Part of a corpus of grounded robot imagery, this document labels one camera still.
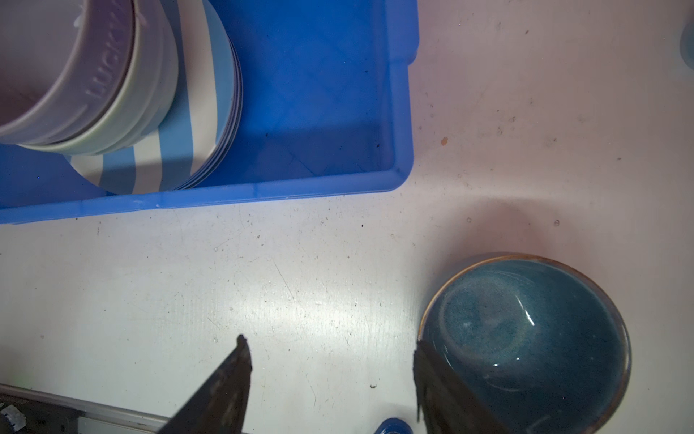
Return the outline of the lilac bowl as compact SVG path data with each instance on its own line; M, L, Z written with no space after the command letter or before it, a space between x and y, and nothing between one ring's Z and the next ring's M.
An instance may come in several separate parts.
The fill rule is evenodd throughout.
M2 2L2 143L50 145L90 128L119 92L134 38L130 1Z

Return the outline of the dark blue bowl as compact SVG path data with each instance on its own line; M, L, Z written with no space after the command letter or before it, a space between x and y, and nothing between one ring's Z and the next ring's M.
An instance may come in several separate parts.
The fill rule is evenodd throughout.
M594 433L629 383L619 310L591 278L523 253L466 260L434 293L417 337L512 433Z

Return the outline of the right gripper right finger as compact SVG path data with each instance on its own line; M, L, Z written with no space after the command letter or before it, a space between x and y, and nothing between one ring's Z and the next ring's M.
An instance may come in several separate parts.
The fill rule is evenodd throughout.
M413 359L417 417L428 433L506 433L430 343L420 340Z

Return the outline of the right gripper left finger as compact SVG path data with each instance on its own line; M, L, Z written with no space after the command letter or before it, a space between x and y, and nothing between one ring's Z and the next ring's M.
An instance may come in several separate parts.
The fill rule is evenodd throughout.
M251 373L248 341L239 335L234 350L158 433L242 433Z

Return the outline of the blue striped plate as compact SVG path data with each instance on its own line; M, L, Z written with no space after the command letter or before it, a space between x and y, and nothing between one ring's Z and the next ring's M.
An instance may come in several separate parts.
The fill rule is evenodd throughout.
M178 190L213 155L234 97L230 38L209 1L165 1L175 34L179 77L159 128L134 146L69 157L82 177L114 195Z
M227 156L231 145L237 135L243 104L243 79L240 68L240 60L237 50L232 41L229 41L231 48L231 56L233 62L233 79L234 79L234 97L231 105L231 114L228 119L222 138L218 141L217 148L208 161L199 169L192 177L184 184L178 187L178 190L194 188L202 183L211 173L220 165L222 160Z

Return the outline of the light green bowl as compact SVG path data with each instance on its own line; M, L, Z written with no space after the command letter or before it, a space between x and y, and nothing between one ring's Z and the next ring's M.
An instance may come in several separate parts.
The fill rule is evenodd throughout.
M156 130L175 98L178 52L164 7L135 1L135 47L128 72L108 110L86 131L53 144L22 148L67 156L96 156L133 146Z

